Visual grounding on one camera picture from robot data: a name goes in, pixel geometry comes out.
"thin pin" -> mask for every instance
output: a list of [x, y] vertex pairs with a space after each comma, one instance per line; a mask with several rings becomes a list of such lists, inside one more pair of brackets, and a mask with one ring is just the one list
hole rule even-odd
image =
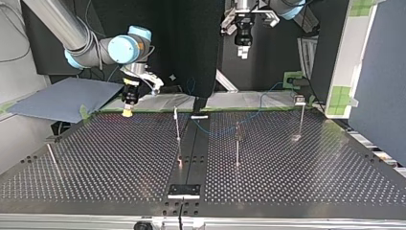
[[239, 141], [241, 140], [241, 130], [239, 123], [236, 125], [236, 165], [239, 166]]
[[174, 109], [173, 109], [173, 119], [174, 119], [175, 122], [176, 122], [176, 133], [177, 133], [176, 140], [177, 140], [178, 142], [180, 142], [179, 121], [178, 121], [177, 107], [176, 107], [176, 106], [175, 106]]
[[57, 161], [55, 159], [54, 152], [52, 151], [51, 145], [47, 144], [47, 148], [48, 148], [48, 152], [51, 154], [52, 161], [54, 162], [54, 164], [57, 164]]
[[301, 125], [299, 126], [299, 135], [302, 135], [302, 125], [304, 124], [305, 105], [302, 105]]

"metal rod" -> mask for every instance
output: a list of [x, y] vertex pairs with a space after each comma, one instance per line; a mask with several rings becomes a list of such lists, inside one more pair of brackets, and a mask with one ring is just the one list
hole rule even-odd
[[54, 164], [57, 164], [57, 161], [54, 156], [54, 152], [52, 151], [51, 144], [47, 144], [48, 152], [51, 154], [52, 161]]
[[178, 121], [178, 116], [177, 116], [177, 107], [175, 107], [173, 109], [173, 118], [176, 121], [176, 134], [177, 134], [176, 140], [178, 140], [178, 142], [179, 142], [180, 141], [180, 131], [179, 131], [179, 121]]
[[237, 140], [237, 166], [239, 166], [239, 140]]
[[299, 135], [302, 135], [302, 125], [304, 123], [305, 105], [302, 106], [301, 125], [299, 126]]
[[239, 141], [242, 139], [239, 122], [236, 125], [236, 165], [239, 166]]
[[68, 50], [80, 50], [87, 43], [85, 26], [60, 0], [24, 0]]

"green tape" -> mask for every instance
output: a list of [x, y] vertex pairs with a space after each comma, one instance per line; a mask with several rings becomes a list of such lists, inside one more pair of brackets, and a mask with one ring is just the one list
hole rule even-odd
[[353, 0], [350, 8], [350, 16], [369, 16], [372, 6], [373, 0]]
[[328, 115], [344, 115], [350, 104], [350, 87], [333, 86], [327, 109]]
[[81, 119], [83, 119], [83, 120], [87, 120], [90, 117], [89, 113], [87, 112], [87, 108], [84, 104], [82, 104], [80, 106], [79, 113], [80, 113]]
[[[260, 111], [290, 111], [296, 110], [298, 107], [296, 106], [284, 106], [284, 107], [263, 107]], [[206, 107], [203, 108], [202, 112], [226, 112], [226, 111], [258, 111], [258, 107], [227, 107], [227, 108], [218, 108], [218, 107]], [[108, 108], [99, 111], [99, 113], [121, 113], [123, 112], [122, 108]], [[166, 108], [166, 109], [135, 109], [133, 112], [136, 113], [164, 113], [164, 112], [173, 112], [173, 109]], [[191, 108], [179, 108], [178, 112], [192, 112]]]
[[14, 103], [3, 103], [0, 105], [0, 114], [8, 113], [7, 110], [12, 107]]
[[293, 84], [288, 83], [288, 79], [302, 79], [304, 77], [304, 74], [302, 71], [297, 71], [297, 72], [284, 72], [283, 75], [283, 88], [284, 89], [301, 89], [301, 86], [293, 86]]

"gray plate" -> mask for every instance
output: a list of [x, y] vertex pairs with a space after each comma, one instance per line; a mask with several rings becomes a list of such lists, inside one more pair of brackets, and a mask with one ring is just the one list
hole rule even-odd
[[[208, 162], [188, 180], [203, 184], [199, 216], [406, 219], [405, 179], [335, 123], [307, 111], [299, 133], [300, 111], [252, 114], [201, 122], [210, 126], [209, 145], [196, 140], [193, 155]], [[237, 166], [233, 127], [241, 121]]]
[[98, 115], [53, 149], [57, 165], [43, 154], [3, 175], [0, 211], [162, 215], [177, 165], [172, 114]]

